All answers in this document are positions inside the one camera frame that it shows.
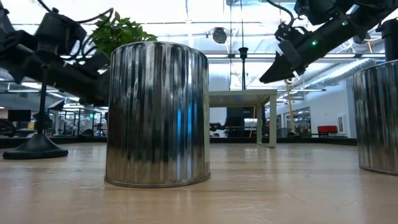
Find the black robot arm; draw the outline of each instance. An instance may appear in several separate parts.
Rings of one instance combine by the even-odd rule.
[[[346,12],[357,8],[349,15]],[[281,52],[260,81],[270,83],[302,75],[314,61],[324,57],[352,37],[364,40],[372,29],[398,8],[397,0],[298,0],[295,11],[307,16],[313,25],[324,23],[310,32],[303,27],[282,23],[275,36]]]
[[[73,65],[65,63],[58,55],[65,55],[70,52],[75,40],[82,41],[86,32],[76,22],[69,18],[52,13],[50,17],[55,17],[55,22],[67,23],[72,25],[67,31],[70,40],[66,41],[63,47],[57,47],[53,44],[52,32],[57,33],[58,27],[52,26],[54,20],[49,18],[50,13],[46,13],[36,35],[30,35],[23,30],[15,31],[8,18],[9,11],[3,8],[0,1],[0,67],[6,69],[13,77],[16,83],[20,83],[24,77],[32,78],[38,82],[42,81],[43,58],[46,58],[49,52],[50,60],[49,75],[47,84],[78,96],[82,103],[106,106],[109,96],[109,72],[100,75],[99,69],[109,63],[109,58],[104,53],[96,51],[91,58],[85,58],[84,64],[74,63]]]

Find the wooden floor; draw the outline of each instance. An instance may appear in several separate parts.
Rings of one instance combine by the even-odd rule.
[[[160,190],[104,184],[105,144],[64,147],[0,160],[0,223],[398,223],[398,177],[359,170],[355,147],[213,144],[210,180]]]

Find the white table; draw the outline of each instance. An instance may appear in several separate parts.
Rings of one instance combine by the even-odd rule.
[[[276,147],[276,96],[277,90],[210,91],[210,108],[256,107],[257,143],[262,145],[262,106],[270,102],[269,145]]]

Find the black tripod base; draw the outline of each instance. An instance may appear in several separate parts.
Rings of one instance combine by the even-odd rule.
[[[67,156],[68,151],[59,148],[44,134],[35,134],[29,141],[2,155],[4,159],[48,159]]]

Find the corrugated metal container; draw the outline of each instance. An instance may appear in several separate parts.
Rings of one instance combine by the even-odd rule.
[[[398,61],[356,73],[353,92],[362,169],[398,175]]]
[[[166,42],[119,47],[111,57],[105,180],[176,187],[210,178],[208,59]]]

